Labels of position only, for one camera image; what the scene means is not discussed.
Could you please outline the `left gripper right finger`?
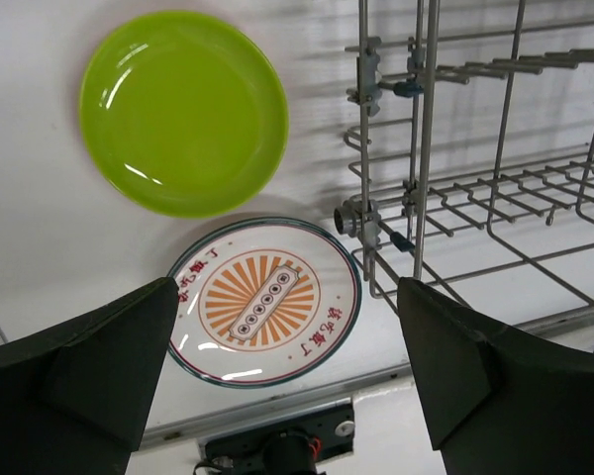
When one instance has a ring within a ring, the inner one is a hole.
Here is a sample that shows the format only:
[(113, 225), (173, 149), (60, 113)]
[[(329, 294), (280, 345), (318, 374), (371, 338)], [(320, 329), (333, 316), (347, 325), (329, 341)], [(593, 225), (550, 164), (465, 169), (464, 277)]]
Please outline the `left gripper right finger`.
[(449, 474), (594, 474), (594, 353), (523, 332), (413, 278), (397, 306)]

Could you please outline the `white plate orange sunburst pattern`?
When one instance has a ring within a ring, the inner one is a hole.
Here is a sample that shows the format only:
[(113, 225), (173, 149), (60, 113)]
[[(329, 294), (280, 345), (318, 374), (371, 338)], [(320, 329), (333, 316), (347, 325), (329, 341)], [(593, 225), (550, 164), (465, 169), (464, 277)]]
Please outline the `white plate orange sunburst pattern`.
[(178, 286), (169, 354), (220, 387), (265, 388), (311, 372), (342, 347), (360, 313), (354, 259), (303, 220), (260, 217), (218, 228), (168, 274)]

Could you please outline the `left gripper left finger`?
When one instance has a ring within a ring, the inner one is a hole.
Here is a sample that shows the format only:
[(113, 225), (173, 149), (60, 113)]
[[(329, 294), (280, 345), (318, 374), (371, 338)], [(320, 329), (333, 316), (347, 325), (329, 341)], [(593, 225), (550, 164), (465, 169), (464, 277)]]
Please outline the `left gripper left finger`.
[(123, 474), (178, 308), (171, 277), (0, 346), (0, 474)]

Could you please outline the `lime green plate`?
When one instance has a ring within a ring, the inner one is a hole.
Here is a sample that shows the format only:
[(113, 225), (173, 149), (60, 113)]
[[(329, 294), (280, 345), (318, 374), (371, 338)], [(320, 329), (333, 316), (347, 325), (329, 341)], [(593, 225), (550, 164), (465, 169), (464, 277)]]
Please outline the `lime green plate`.
[(135, 203), (180, 218), (235, 209), (275, 174), (288, 142), (281, 80), (235, 26), (192, 11), (112, 31), (82, 76), (84, 145)]

